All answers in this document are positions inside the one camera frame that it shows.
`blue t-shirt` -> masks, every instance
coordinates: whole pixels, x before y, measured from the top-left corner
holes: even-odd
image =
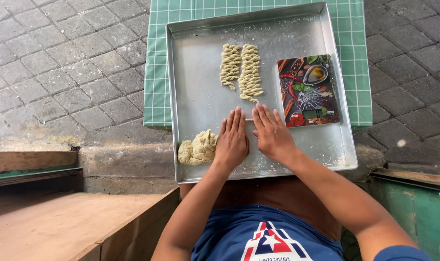
[[[374,261],[430,261],[411,246],[391,246]],[[193,248],[192,261],[342,261],[332,241],[302,219],[263,205],[214,210]]]

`red chili pepper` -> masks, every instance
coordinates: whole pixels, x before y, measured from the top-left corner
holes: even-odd
[[[288,85],[288,92],[289,92],[289,94],[291,94],[291,96],[297,101],[297,102],[299,102],[299,99],[296,97],[296,95],[294,94],[294,89],[292,88],[292,85],[293,85],[294,83],[293,82],[290,82],[289,83],[289,85]]]
[[[300,83],[302,82],[301,79],[299,79],[298,77],[296,77],[296,76],[294,76],[294,75],[292,75],[292,74],[290,74],[290,73],[282,74],[282,75],[280,75],[280,78],[284,78],[284,79],[293,79],[293,80],[298,81],[298,82],[300,82]]]

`thin dough rope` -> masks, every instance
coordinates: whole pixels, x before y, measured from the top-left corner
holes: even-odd
[[[236,88],[229,81],[238,79],[239,77],[235,75],[240,74],[238,64],[241,63],[241,56],[238,51],[239,49],[241,49],[239,45],[224,44],[223,52],[221,53],[220,83],[229,86],[232,91],[236,90]]]
[[[241,59],[243,61],[241,65],[242,71],[238,79],[241,91],[240,98],[258,102],[258,99],[252,97],[263,93],[260,84],[258,84],[261,80],[258,74],[260,56],[258,56],[257,46],[245,44],[241,51]]]

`dough ball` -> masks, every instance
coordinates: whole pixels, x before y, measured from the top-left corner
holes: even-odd
[[[201,131],[193,142],[182,141],[178,148],[178,161],[182,164],[199,165],[211,162],[215,157],[218,136],[211,130]]]

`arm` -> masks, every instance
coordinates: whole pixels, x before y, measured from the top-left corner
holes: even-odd
[[[173,213],[151,260],[190,259],[228,176],[249,154],[245,128],[246,116],[240,107],[223,120],[212,165]]]
[[[365,261],[389,246],[416,247],[394,218],[370,195],[352,182],[307,157],[281,121],[277,110],[273,116],[266,105],[252,110],[253,133],[258,148],[267,157],[284,164],[309,187],[328,211],[357,238]]]

